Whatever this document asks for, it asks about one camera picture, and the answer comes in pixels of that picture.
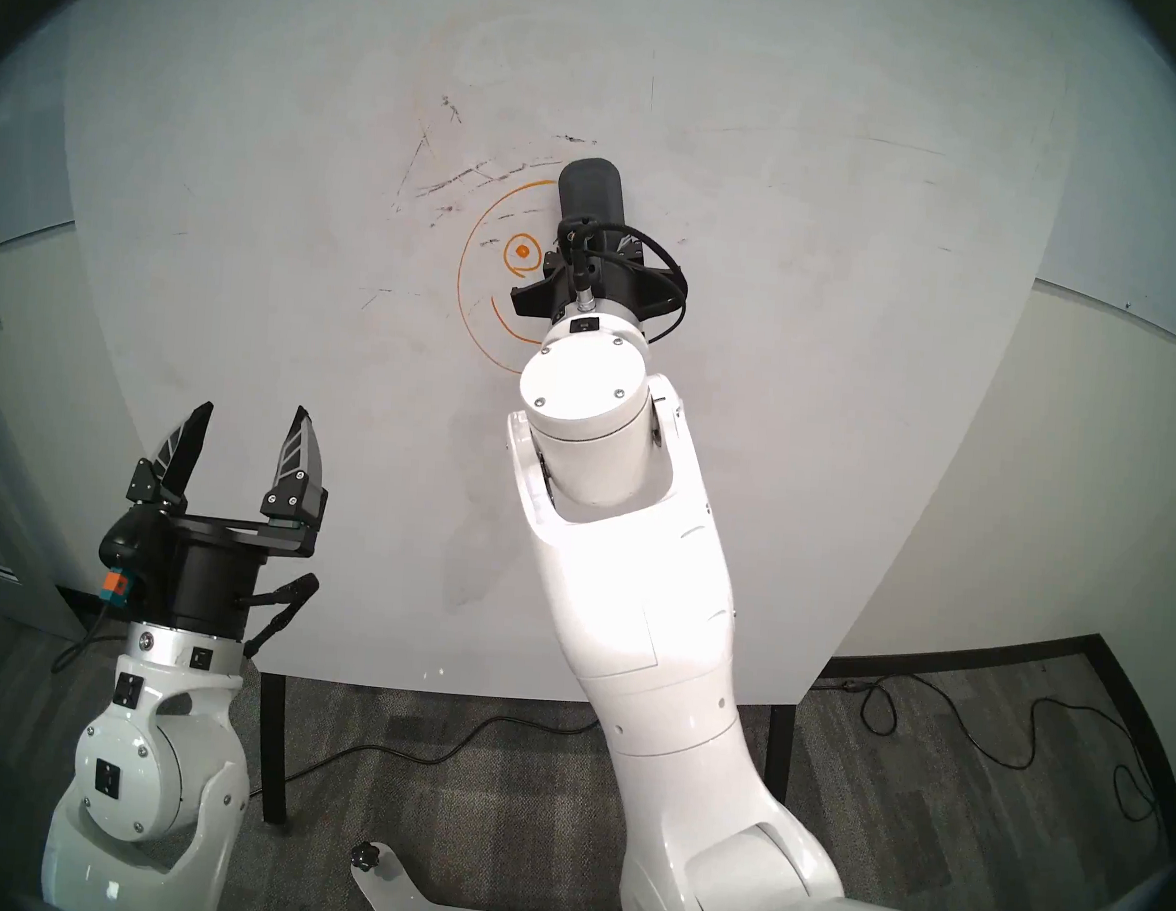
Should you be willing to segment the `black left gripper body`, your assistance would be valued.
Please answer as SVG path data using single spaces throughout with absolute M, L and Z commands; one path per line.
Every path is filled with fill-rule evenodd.
M 258 592 L 269 560 L 310 558 L 316 530 L 266 520 L 187 514 L 171 520 L 176 554 L 168 591 L 171 625 L 193 634 L 245 636 L 250 609 L 280 607 L 259 637 L 282 631 L 318 592 L 314 574 Z

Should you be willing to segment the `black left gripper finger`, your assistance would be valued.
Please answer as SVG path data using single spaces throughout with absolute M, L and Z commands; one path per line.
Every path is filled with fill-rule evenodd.
M 327 493 L 318 434 L 305 406 L 298 410 L 279 453 L 274 484 L 261 502 L 261 515 L 273 524 L 288 522 L 319 531 Z
M 214 404 L 198 406 L 175 426 L 152 457 L 139 458 L 127 500 L 133 504 L 156 504 L 162 510 L 185 514 L 188 483 L 203 450 Z

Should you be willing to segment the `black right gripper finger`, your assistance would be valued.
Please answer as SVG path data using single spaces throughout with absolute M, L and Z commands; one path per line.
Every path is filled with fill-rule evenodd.
M 633 315 L 661 316 L 686 309 L 684 272 L 646 233 L 604 230 L 599 296 Z
M 563 319 L 567 268 L 560 252 L 544 253 L 537 281 L 512 288 L 513 312 L 519 317 L 546 319 L 550 323 Z

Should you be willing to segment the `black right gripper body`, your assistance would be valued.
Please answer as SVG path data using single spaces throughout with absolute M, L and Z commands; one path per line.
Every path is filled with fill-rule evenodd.
M 557 331 L 597 330 L 619 321 L 635 339 L 654 343 L 647 324 L 664 315 L 666 272 L 640 257 L 557 253 L 554 324 Z

